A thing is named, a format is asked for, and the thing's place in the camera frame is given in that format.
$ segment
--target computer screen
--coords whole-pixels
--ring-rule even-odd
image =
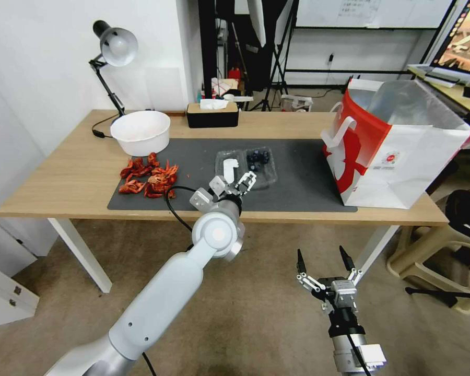
[[[470,72],[470,1],[460,13],[431,65]]]

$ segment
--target wooden table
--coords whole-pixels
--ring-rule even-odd
[[[108,210],[119,181],[118,172],[128,156],[116,141],[94,137],[91,126],[111,116],[111,110],[92,110],[68,137],[46,158],[29,179],[1,206],[3,217],[48,218],[71,251],[103,292],[111,281],[89,250],[70,218],[175,220],[166,210]],[[171,138],[280,138],[317,139],[334,114],[290,112],[242,112],[235,128],[188,128],[186,118],[171,117]],[[109,121],[98,129],[109,133]],[[179,211],[195,220],[198,211]],[[357,259],[366,271],[401,225],[439,226],[448,222],[427,194],[409,210],[359,208],[355,213],[244,211],[244,222],[328,223],[380,226]]]

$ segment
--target lamp cord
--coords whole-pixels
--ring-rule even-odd
[[[110,116],[110,117],[107,117],[107,118],[104,119],[104,120],[98,121],[97,123],[93,124],[92,127],[91,127],[92,134],[94,134],[94,136],[99,137],[99,138],[105,138],[105,137],[107,137],[107,138],[113,138],[112,136],[107,136],[107,135],[104,134],[103,132],[98,131],[98,130],[95,130],[94,128],[95,128],[97,125],[99,125],[99,124],[101,124],[101,123],[104,123],[105,121],[108,121],[109,119],[112,119],[112,118],[114,118],[115,116],[118,116],[118,115],[119,115],[119,114],[112,115],[112,116]]]

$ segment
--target table leg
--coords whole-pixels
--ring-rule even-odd
[[[92,277],[102,292],[110,292],[111,281],[72,222],[66,218],[48,218],[68,248]]]
[[[398,228],[399,226],[380,226],[374,231],[374,234],[371,235],[366,246],[355,260],[355,268],[363,271],[361,277],[366,275],[367,270],[380,255],[381,251],[383,251],[383,248],[385,248]]]

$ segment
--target beige carpet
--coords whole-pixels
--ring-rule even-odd
[[[113,280],[102,295],[62,241],[16,279],[40,296],[35,317],[0,326],[0,375],[43,375],[71,347],[103,335],[165,260],[189,244],[178,223],[81,220]],[[244,251],[212,261],[204,283],[148,351],[159,375],[335,375],[329,322],[296,282],[296,248],[315,276],[345,275],[372,227],[248,225]],[[470,374],[470,316],[404,293],[384,257],[359,285],[359,320],[389,361],[382,375]],[[140,360],[131,375],[148,375]]]

